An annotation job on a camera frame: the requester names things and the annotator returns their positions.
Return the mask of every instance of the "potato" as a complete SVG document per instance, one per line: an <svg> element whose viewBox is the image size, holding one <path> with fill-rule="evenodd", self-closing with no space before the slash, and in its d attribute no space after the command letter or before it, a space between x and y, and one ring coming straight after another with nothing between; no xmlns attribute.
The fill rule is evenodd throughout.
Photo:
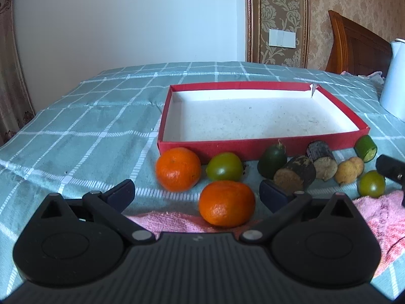
<svg viewBox="0 0 405 304"><path fill-rule="evenodd" d="M356 166L357 177L359 177L364 171L364 162L363 162L363 160L360 159L358 156L354 156L354 157L351 157L349 159L349 161L351 161Z"/></svg>
<svg viewBox="0 0 405 304"><path fill-rule="evenodd" d="M335 181L339 186L353 183L356 178L357 168L352 161L346 160L339 164L335 173Z"/></svg>

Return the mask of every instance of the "white wall switch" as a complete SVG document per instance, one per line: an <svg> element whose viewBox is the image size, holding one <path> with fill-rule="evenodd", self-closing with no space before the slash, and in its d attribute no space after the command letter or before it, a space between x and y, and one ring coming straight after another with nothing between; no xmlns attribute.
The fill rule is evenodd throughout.
<svg viewBox="0 0 405 304"><path fill-rule="evenodd" d="M295 48L295 32L270 29L269 46Z"/></svg>

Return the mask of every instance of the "red box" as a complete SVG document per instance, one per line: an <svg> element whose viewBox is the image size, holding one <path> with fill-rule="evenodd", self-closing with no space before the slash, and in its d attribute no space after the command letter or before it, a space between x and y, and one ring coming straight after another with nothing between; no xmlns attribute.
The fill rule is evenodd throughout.
<svg viewBox="0 0 405 304"><path fill-rule="evenodd" d="M319 85L293 82L219 82L172 85L157 137L159 152L186 147L206 164L233 152L258 160L280 140L288 156L322 140L331 150L354 146L367 124Z"/></svg>

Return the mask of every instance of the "orange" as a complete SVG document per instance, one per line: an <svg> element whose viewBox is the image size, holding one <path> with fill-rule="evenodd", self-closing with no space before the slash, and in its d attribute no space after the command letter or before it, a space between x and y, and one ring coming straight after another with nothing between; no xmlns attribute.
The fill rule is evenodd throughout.
<svg viewBox="0 0 405 304"><path fill-rule="evenodd" d="M249 186L237 181L214 181L200 194L198 210L202 218L215 226L237 227L253 215L256 205Z"/></svg>
<svg viewBox="0 0 405 304"><path fill-rule="evenodd" d="M156 161L157 181L170 192L184 192L198 183L201 162L197 154L184 147L164 152Z"/></svg>

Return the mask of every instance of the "bedsheet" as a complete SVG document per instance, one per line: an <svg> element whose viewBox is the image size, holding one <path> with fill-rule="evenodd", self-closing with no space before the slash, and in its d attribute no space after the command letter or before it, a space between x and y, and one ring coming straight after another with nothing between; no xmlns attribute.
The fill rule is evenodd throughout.
<svg viewBox="0 0 405 304"><path fill-rule="evenodd" d="M89 190L104 192L130 178L136 185L136 197L124 214L151 210L198 214L197 200L207 178L203 176L187 193L164 191L153 175L159 156L156 138L169 85L214 81L321 84L371 127L377 155L405 160L405 123L379 105L381 86L368 79L245 62L166 63L104 71L38 112L0 147L0 298L22 282L12 260L13 245L50 192L80 198ZM334 155L339 162L354 151L335 151ZM262 177L256 164L248 162L243 181L257 195ZM366 164L366 171L374 168L375 159ZM389 181L386 192L398 188ZM337 191L357 197L354 184L339 188L333 180L316 180L309 188L314 197L329 197ZM268 214L258 200L254 217ZM396 297L405 288L405 256L373 284L387 297Z"/></svg>

